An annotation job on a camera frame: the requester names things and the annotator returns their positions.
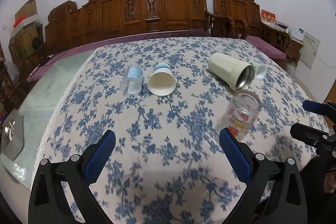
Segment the blue floral tablecloth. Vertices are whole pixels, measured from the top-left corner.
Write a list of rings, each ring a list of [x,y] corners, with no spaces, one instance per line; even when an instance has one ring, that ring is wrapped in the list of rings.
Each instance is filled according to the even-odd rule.
[[[321,116],[303,110],[306,93],[244,40],[207,37],[143,40],[94,51],[54,111],[37,160],[66,161],[113,130],[116,147],[90,189],[114,223],[222,223],[245,186],[217,141],[215,126],[233,94],[208,69],[214,53],[268,66],[266,77],[249,88],[261,111],[244,140],[268,159],[292,157],[303,168],[314,149],[292,139],[290,127],[329,129]],[[147,87],[159,63],[170,65],[177,81],[168,96],[155,96]],[[143,71],[137,96],[120,91],[130,65]]]

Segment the white wall electrical box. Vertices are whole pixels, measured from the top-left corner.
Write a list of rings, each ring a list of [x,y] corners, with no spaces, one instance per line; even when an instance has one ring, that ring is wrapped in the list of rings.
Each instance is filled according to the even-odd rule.
[[[315,38],[308,32],[304,32],[303,34],[303,47],[300,49],[300,60],[309,68],[311,69],[315,58],[317,56],[317,52],[320,45],[320,40]]]

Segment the printed clear glass cup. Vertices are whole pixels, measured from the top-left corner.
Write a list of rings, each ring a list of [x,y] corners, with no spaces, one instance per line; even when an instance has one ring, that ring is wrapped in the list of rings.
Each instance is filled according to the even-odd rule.
[[[237,92],[229,103],[224,115],[218,120],[215,132],[219,135],[223,128],[243,141],[261,111],[261,101],[250,91]]]

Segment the red sign on side table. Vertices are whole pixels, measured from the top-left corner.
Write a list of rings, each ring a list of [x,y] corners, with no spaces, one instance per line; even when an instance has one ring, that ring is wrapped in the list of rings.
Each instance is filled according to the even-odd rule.
[[[275,25],[276,15],[266,10],[261,10],[261,21],[265,24]]]

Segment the grey metal item on floor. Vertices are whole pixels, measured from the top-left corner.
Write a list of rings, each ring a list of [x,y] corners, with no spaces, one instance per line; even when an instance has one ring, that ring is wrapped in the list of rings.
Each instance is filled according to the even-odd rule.
[[[1,153],[14,161],[24,147],[23,117],[14,109],[5,119],[1,136]]]

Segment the cream insulated steel mug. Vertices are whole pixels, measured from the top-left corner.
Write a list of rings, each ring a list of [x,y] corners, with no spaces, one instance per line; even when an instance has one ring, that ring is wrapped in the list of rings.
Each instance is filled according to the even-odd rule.
[[[222,53],[210,56],[208,66],[214,75],[235,92],[247,90],[255,75],[255,69],[251,64]]]

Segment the clear plastic labelled cup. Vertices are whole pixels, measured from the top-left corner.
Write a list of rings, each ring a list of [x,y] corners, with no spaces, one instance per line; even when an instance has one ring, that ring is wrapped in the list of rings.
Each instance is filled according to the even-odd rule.
[[[137,96],[142,91],[143,71],[137,65],[130,65],[120,82],[120,91],[124,96]]]

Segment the carved wooden sofa bench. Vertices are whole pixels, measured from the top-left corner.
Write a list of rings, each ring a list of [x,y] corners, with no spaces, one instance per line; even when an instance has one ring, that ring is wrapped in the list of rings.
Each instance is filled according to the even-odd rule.
[[[60,53],[78,46],[128,35],[207,30],[206,0],[66,1],[48,15],[46,41],[32,54]]]

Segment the white blue paper cup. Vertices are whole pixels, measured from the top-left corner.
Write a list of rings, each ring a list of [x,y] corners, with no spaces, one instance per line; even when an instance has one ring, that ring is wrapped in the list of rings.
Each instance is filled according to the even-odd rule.
[[[171,66],[167,63],[159,63],[154,67],[147,87],[155,96],[168,96],[175,90],[176,84]]]

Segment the stacked cardboard boxes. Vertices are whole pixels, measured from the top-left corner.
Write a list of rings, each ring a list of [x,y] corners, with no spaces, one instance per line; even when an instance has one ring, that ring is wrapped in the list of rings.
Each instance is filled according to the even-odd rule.
[[[35,0],[27,1],[16,13],[9,42],[12,60],[17,62],[37,51],[43,37]]]

